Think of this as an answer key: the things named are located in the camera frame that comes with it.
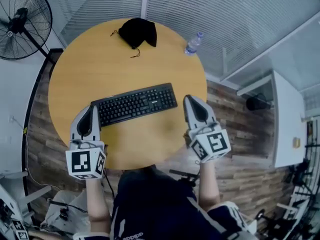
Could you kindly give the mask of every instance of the black cable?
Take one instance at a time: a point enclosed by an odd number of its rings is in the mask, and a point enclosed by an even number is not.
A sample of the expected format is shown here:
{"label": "black cable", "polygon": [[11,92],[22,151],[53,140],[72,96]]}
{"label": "black cable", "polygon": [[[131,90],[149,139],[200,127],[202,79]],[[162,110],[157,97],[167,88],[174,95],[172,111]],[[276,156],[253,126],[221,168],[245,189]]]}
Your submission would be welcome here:
{"label": "black cable", "polygon": [[53,201],[51,198],[47,198],[47,202],[49,203],[49,205],[55,205],[55,206],[64,206],[64,207],[73,207],[77,210],[79,210],[80,212],[83,212],[84,214],[86,214],[88,211],[84,210],[84,209],[81,209],[79,207],[76,207],[74,205],[71,205],[71,204],[67,204],[65,202],[57,202],[57,201]]}
{"label": "black cable", "polygon": [[84,214],[86,214],[86,213],[88,212],[88,211],[86,211],[86,210],[84,210],[84,209],[81,209],[81,208],[79,208],[79,207],[76,207],[76,206],[74,206],[74,205],[67,204],[66,206],[67,206],[67,207],[73,207],[73,208],[79,210],[80,212],[83,212]]}
{"label": "black cable", "polygon": [[114,192],[114,189],[112,188],[112,186],[111,186],[111,184],[110,184],[110,181],[109,181],[109,179],[108,179],[108,176],[107,176],[107,173],[106,173],[106,169],[103,169],[103,174],[104,174],[104,176],[105,176],[105,178],[106,178],[106,181],[108,182],[108,185],[109,185],[109,187],[110,187],[110,189],[111,189],[112,200],[113,200],[113,202],[115,202],[115,192]]}

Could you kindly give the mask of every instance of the fan stand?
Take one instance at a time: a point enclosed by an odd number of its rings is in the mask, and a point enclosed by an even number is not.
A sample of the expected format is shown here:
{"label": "fan stand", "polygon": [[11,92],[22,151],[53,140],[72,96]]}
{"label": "fan stand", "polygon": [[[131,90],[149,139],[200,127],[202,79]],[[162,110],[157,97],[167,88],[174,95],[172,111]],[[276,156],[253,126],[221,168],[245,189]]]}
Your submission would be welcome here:
{"label": "fan stand", "polygon": [[53,65],[56,63],[50,58],[50,56],[42,49],[42,47],[37,43],[37,41],[32,37],[32,35],[23,27],[22,32],[26,35],[27,38],[34,44],[34,46],[50,61]]}
{"label": "fan stand", "polygon": [[34,46],[50,61],[53,65],[56,63],[50,58],[50,56],[42,49],[42,47],[37,43],[29,31],[25,28],[27,21],[27,8],[20,8],[16,11],[14,18],[9,18],[10,22],[8,23],[8,32],[7,36],[11,37],[13,34],[24,33],[26,37],[34,44]]}

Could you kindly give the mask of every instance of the forearm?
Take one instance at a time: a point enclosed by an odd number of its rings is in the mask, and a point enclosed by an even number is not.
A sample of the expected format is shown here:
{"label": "forearm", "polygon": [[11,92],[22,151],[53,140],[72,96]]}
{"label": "forearm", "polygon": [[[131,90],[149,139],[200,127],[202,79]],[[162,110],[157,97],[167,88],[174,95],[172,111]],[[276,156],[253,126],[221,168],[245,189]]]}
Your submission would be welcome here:
{"label": "forearm", "polygon": [[100,179],[86,180],[87,209],[92,232],[110,232],[111,217]]}
{"label": "forearm", "polygon": [[213,161],[200,165],[199,205],[205,211],[220,203],[220,194]]}

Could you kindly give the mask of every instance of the drawstring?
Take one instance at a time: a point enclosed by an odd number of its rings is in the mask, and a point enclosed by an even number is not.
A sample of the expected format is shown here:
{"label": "drawstring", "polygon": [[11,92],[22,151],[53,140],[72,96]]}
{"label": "drawstring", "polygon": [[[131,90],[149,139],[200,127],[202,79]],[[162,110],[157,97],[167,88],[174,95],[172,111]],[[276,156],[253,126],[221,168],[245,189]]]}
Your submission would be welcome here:
{"label": "drawstring", "polygon": [[112,32],[112,34],[110,35],[110,37],[111,37],[114,33],[119,34],[118,31],[115,30],[115,31]]}
{"label": "drawstring", "polygon": [[[112,32],[112,34],[110,35],[110,37],[111,37],[114,33],[119,34],[119,32],[118,32],[117,30],[115,30],[115,31]],[[136,58],[136,57],[139,57],[139,56],[140,56],[140,50],[139,50],[137,47],[135,47],[134,49],[137,49],[139,52],[138,52],[137,55],[132,56],[132,57],[130,57],[130,58]]]}
{"label": "drawstring", "polygon": [[140,56],[140,50],[137,47],[136,47],[136,49],[139,51],[139,53],[137,55],[135,55],[135,56],[130,57],[130,58],[135,58],[135,57],[139,57]]}

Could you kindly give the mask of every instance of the floor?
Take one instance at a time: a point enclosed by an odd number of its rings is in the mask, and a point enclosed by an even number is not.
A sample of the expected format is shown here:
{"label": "floor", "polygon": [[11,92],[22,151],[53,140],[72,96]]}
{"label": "floor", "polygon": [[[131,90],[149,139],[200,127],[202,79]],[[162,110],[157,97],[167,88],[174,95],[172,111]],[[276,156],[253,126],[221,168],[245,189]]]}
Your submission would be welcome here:
{"label": "floor", "polygon": [[[27,131],[28,167],[32,177],[40,184],[55,186],[44,197],[31,203],[35,211],[35,219],[42,221],[46,215],[48,204],[46,198],[53,198],[58,189],[81,191],[84,182],[75,180],[68,175],[65,160],[66,145],[59,138],[50,118],[48,108],[49,63],[39,82],[32,105]],[[291,184],[283,179],[287,168],[269,168],[272,161],[272,141],[274,115],[272,110],[250,112],[246,110],[245,99],[236,96],[234,90],[216,83],[207,82],[207,103],[212,106],[222,128],[226,128],[232,151],[216,161],[216,175],[223,201],[235,202],[240,211],[254,217],[259,210],[265,209],[272,215],[277,203],[287,204],[293,191]],[[254,158],[266,161],[259,166]],[[199,165],[197,158],[189,150],[182,149],[170,160],[156,166],[169,173],[170,169],[196,174]],[[121,171],[108,170],[108,178],[114,191],[117,191]],[[112,210],[112,196],[106,180],[103,180],[106,199]],[[27,188],[31,193],[41,188],[30,176]]]}

